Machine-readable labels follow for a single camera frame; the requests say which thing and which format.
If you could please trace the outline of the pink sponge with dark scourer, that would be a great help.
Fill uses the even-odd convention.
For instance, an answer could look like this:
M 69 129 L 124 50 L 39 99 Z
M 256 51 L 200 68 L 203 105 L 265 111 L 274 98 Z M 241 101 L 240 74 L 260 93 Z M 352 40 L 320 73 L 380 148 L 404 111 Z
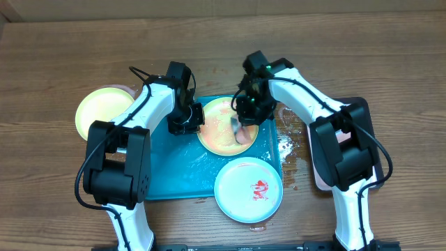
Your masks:
M 238 144 L 250 144 L 252 142 L 249 130 L 242 126 L 237 116 L 231 117 L 231 129 L 233 131 L 235 141 Z

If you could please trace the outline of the yellow-green plate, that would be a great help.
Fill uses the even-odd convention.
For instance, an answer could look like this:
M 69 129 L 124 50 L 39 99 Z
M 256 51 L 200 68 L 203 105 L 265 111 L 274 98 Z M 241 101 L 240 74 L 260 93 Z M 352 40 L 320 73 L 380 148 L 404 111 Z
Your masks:
M 214 98 L 204 105 L 205 123 L 200 127 L 198 134 L 199 141 L 210 152 L 233 156 L 246 151 L 255 141 L 259 133 L 257 125 L 250 125 L 244 128 L 249 133 L 249 140 L 245 135 L 239 138 L 243 144 L 236 141 L 236 136 L 231 127 L 231 117 L 236 116 L 236 112 L 231 108 L 232 97 Z

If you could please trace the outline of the yellow plate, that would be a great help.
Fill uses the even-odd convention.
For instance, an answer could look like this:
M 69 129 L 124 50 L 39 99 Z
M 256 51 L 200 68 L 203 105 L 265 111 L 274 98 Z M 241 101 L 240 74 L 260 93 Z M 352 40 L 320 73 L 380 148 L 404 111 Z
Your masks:
M 128 86 L 113 84 L 102 86 L 88 94 L 79 104 L 75 126 L 79 135 L 88 139 L 92 122 L 108 122 L 122 114 L 134 102 L 136 91 Z

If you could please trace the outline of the light blue plate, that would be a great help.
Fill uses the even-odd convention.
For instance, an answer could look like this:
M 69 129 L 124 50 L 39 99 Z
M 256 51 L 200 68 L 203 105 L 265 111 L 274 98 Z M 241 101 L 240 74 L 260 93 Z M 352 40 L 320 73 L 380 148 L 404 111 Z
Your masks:
M 267 220 L 278 210 L 283 185 L 278 172 L 264 160 L 243 157 L 225 164 L 214 184 L 217 205 L 241 223 Z

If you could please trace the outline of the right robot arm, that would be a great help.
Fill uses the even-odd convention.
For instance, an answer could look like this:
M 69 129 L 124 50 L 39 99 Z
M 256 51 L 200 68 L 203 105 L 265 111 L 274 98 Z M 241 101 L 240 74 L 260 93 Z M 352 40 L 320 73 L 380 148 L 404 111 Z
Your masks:
M 245 75 L 232 105 L 244 126 L 273 117 L 277 103 L 290 108 L 309 128 L 312 161 L 330 186 L 338 250 L 377 250 L 369 224 L 368 190 L 378 163 L 369 115 L 357 103 L 344 104 L 311 85 L 285 58 L 269 62 L 257 51 L 243 62 Z

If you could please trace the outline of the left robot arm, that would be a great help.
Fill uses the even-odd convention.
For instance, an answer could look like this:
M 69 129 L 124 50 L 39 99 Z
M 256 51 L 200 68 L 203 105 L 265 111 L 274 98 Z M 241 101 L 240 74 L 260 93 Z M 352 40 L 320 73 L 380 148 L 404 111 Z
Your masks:
M 192 71 L 172 61 L 165 75 L 130 67 L 142 82 L 135 102 L 110 122 L 89 128 L 86 157 L 75 179 L 75 197 L 85 208 L 106 211 L 114 226 L 116 250 L 154 250 L 144 200 L 151 181 L 151 134 L 163 120 L 173 135 L 194 134 L 205 122 L 195 102 Z

